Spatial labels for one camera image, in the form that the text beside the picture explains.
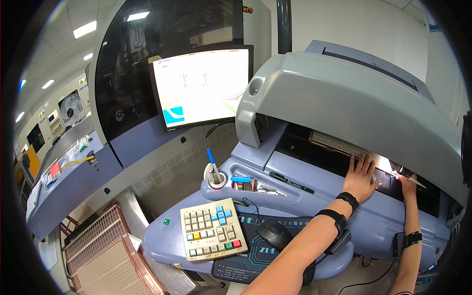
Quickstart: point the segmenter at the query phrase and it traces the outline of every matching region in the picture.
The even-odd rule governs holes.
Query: wristband
[[[422,240],[423,240],[423,235],[419,231],[415,231],[414,233],[407,235],[403,239],[403,249],[411,245],[417,244],[419,241],[422,241]]]
[[[359,202],[350,193],[346,193],[346,192],[340,193],[336,197],[336,199],[341,199],[343,201],[348,202],[353,208],[353,213],[359,207]]]
[[[343,234],[344,228],[346,227],[346,217],[343,214],[339,214],[334,210],[323,209],[320,212],[318,212],[315,215],[315,217],[318,215],[326,215],[334,219],[334,225],[337,228],[336,239],[341,237],[341,235]]]

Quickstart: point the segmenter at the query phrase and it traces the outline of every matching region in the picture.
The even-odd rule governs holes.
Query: mouse pad
[[[312,217],[277,217],[244,212],[237,213],[248,251],[225,258],[215,259],[211,274],[219,279],[230,282],[250,284],[278,255],[269,243],[263,240],[256,229],[267,219],[273,219],[285,226],[296,236]]]

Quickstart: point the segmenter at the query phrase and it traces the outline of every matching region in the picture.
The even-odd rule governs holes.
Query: ceiling light
[[[97,21],[94,20],[91,23],[83,25],[82,27],[74,30],[74,37],[77,39],[78,37],[82,37],[85,34],[93,32],[97,29]]]
[[[91,59],[92,56],[93,56],[93,53],[87,54],[86,56],[84,56],[84,60]]]
[[[19,121],[19,120],[21,120],[21,117],[22,117],[24,114],[25,114],[25,112],[24,112],[24,111],[23,111],[23,112],[21,112],[21,113],[18,115],[18,117],[17,117],[17,119],[16,119],[15,123],[18,123],[18,121]]]
[[[135,19],[145,18],[148,14],[149,14],[149,11],[132,14],[132,15],[128,16],[127,22],[130,22],[130,21],[135,20]]]
[[[41,87],[41,89],[46,89],[46,88],[48,88],[48,87],[49,87],[49,85],[51,85],[51,84],[52,84],[52,82],[54,82],[54,80],[49,80],[49,81],[48,81],[46,84],[44,84],[44,86],[43,86],[43,87]]]

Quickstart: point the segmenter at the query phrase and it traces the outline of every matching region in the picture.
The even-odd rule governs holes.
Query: green button
[[[234,249],[233,243],[232,242],[225,243],[225,248],[226,248],[226,250]]]

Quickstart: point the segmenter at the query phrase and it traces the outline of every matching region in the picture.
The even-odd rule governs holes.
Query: ceiling
[[[63,0],[50,16],[38,40],[31,62],[22,74],[26,80],[22,87],[17,113],[28,112],[55,86],[71,78],[91,61],[84,56],[93,52],[95,42],[105,20],[118,0]],[[92,21],[97,29],[78,39],[73,31]],[[41,89],[49,80],[54,83]]]
[[[424,22],[424,6],[420,0],[382,0],[390,3],[409,15],[413,16],[420,22]]]

